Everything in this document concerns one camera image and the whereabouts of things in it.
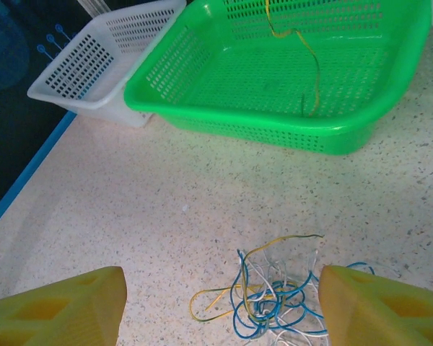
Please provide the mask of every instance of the green plastic basket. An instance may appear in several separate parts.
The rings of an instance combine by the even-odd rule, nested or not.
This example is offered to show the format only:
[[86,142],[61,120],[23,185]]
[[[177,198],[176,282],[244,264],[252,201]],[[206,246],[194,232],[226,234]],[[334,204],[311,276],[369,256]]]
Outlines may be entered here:
[[178,128],[347,154],[407,89],[431,0],[196,0],[127,83],[126,104]]

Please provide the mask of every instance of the table surface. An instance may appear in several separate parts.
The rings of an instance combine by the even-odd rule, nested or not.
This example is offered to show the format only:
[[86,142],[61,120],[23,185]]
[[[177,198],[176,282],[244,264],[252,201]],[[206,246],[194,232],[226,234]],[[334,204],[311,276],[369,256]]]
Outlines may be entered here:
[[433,32],[410,89],[348,156],[77,117],[0,220],[0,298],[120,265],[119,345],[244,345],[229,317],[192,320],[190,297],[232,282],[236,249],[309,233],[325,237],[273,251],[290,272],[318,248],[318,273],[367,260],[433,290]]

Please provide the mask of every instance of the blue pin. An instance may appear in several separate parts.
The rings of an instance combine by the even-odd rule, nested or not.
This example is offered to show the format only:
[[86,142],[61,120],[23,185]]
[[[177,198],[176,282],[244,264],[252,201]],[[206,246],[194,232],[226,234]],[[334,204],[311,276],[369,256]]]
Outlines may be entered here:
[[56,32],[59,32],[60,34],[63,34],[64,37],[67,38],[67,40],[69,40],[69,41],[71,40],[69,38],[69,36],[64,32],[64,29],[63,29],[62,25],[60,25],[60,24],[55,25],[55,29],[56,29]]
[[45,55],[48,56],[51,60],[53,60],[53,57],[52,57],[50,54],[48,54],[48,52],[45,50],[45,46],[44,46],[44,45],[38,45],[38,46],[37,46],[37,51],[38,51],[39,53],[45,54]]
[[56,47],[59,48],[59,50],[63,50],[63,48],[61,48],[61,46],[58,43],[56,43],[55,38],[54,38],[54,36],[52,34],[46,35],[46,40],[49,43],[53,43]]

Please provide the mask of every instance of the white speckled surface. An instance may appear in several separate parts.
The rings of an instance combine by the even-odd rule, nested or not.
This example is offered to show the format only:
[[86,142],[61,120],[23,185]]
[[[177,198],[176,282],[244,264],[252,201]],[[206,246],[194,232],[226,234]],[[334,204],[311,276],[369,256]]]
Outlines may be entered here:
[[229,318],[194,322],[189,298],[231,282],[236,248],[311,232],[325,234],[319,265],[373,260],[433,290],[433,33],[409,91],[349,156],[78,117],[0,220],[0,298],[120,265],[119,345],[243,345]]

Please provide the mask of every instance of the blue edge strip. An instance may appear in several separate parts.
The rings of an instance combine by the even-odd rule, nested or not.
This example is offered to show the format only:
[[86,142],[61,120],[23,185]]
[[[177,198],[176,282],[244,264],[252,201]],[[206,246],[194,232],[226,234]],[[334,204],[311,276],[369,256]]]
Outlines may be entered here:
[[73,112],[67,112],[63,119],[55,127],[53,132],[46,139],[45,143],[38,149],[37,153],[32,157],[29,164],[24,168],[22,173],[18,176],[13,185],[6,192],[5,196],[0,200],[0,218],[5,214],[5,211],[13,203],[13,200],[21,192],[22,188],[29,181],[31,176],[43,162],[45,157],[54,147],[58,139],[63,135],[64,131],[71,125],[72,120],[74,120],[76,114]]

